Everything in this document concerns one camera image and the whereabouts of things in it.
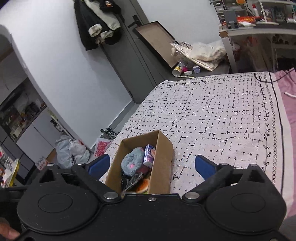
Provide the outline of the operator hand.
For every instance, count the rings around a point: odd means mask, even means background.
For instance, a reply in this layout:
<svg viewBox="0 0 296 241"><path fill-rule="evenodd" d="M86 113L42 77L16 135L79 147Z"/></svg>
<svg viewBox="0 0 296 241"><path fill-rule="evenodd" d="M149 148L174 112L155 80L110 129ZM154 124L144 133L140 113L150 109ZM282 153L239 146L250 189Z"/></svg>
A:
<svg viewBox="0 0 296 241"><path fill-rule="evenodd" d="M15 240L20 233L13 229L5 218L1 217L0 221L1 240Z"/></svg>

